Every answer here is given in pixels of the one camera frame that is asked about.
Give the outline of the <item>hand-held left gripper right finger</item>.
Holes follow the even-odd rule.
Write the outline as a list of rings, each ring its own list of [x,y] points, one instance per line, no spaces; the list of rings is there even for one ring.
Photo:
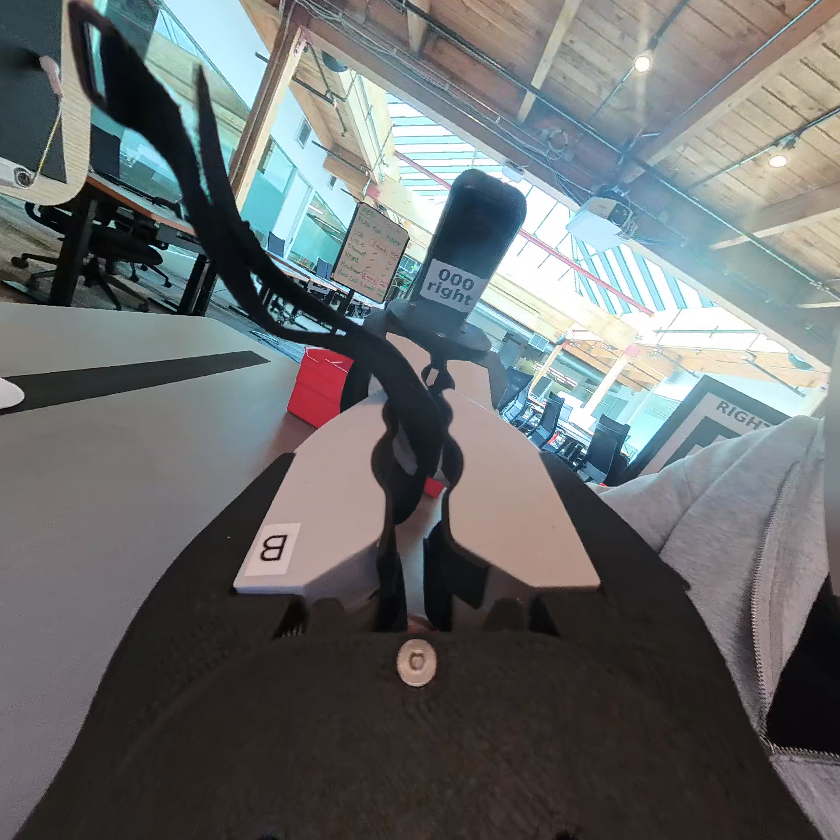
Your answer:
[[[497,414],[443,392],[448,428],[440,517],[424,541],[428,613],[525,608],[551,592],[597,592],[602,581],[536,446]]]

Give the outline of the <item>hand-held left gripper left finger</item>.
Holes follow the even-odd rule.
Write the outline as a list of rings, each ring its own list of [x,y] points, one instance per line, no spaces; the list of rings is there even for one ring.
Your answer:
[[[306,602],[373,596],[385,492],[372,464],[387,430],[385,402],[385,392],[375,392],[297,448],[234,579],[238,594]]]

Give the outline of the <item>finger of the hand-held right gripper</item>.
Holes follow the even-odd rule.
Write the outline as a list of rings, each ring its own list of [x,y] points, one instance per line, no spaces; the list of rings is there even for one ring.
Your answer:
[[[466,360],[448,360],[446,372],[453,385],[441,392],[441,403],[451,411],[491,410],[490,378],[486,367]]]
[[[382,390],[385,393],[428,393],[421,373],[413,362],[423,352],[411,340],[387,333],[382,338]]]

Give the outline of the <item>grey desk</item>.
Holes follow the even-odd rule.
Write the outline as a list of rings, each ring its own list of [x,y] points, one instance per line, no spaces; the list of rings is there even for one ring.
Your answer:
[[[253,352],[262,363],[2,415],[1,832],[74,742],[174,558],[280,454],[299,361],[209,318],[2,304],[2,377]]]

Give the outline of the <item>wooden office desk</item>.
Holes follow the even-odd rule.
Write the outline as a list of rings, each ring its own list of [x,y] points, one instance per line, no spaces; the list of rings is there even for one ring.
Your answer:
[[[156,259],[176,247],[194,253],[195,261],[178,303],[161,301],[160,305],[183,316],[207,314],[218,269],[178,205],[96,172],[87,175],[69,205],[71,211],[60,230],[63,239],[49,289],[49,305],[70,306],[80,277],[99,284],[116,302],[114,287],[130,293],[134,289],[106,273],[101,263],[124,262],[158,270]]]

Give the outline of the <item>red plastic bin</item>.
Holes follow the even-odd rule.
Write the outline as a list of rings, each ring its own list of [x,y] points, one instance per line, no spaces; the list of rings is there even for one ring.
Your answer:
[[[319,429],[340,414],[343,388],[348,376],[351,384],[361,382],[359,374],[351,374],[351,359],[320,348],[306,348],[292,389],[287,410],[305,423]],[[417,478],[417,459],[402,424],[392,444],[393,461],[389,487],[395,496],[413,497],[416,488],[425,496],[439,498],[445,485],[441,480]]]

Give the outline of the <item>whiteboard on stand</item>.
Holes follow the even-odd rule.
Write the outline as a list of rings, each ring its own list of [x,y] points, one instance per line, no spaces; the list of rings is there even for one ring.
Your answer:
[[[357,203],[331,281],[382,305],[410,240],[404,226],[367,203]]]

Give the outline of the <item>white ceiling projector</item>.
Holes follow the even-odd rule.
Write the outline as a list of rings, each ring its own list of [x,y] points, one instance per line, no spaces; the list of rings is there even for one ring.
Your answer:
[[[637,216],[622,189],[603,187],[570,216],[565,229],[575,240],[602,253],[634,238]]]

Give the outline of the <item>framed black white marker poster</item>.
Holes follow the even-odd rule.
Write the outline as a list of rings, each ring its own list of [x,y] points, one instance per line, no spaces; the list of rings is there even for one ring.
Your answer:
[[[620,483],[659,472],[726,439],[783,423],[777,409],[704,375],[623,472]]]

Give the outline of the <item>long black tape strip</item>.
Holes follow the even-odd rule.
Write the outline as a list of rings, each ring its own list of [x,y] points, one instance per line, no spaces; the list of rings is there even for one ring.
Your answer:
[[[243,350],[72,371],[21,374],[13,376],[10,382],[22,391],[23,398],[13,406],[3,407],[1,414],[29,412],[141,391],[267,363],[268,359],[262,355]]]

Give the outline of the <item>black office chair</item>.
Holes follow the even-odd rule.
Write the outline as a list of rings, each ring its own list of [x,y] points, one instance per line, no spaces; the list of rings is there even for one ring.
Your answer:
[[[49,303],[68,307],[75,296],[79,280],[87,287],[99,288],[113,307],[120,311],[122,303],[116,290],[138,302],[139,312],[148,312],[148,298],[115,274],[117,264],[128,264],[158,270],[161,252],[152,229],[130,231],[123,223],[114,223],[114,206],[82,197],[62,205],[25,203],[26,214],[41,226],[58,234],[61,248],[57,257],[24,252],[12,258],[13,266],[24,269],[32,261],[49,269],[32,272],[27,287],[39,280],[50,279]]]

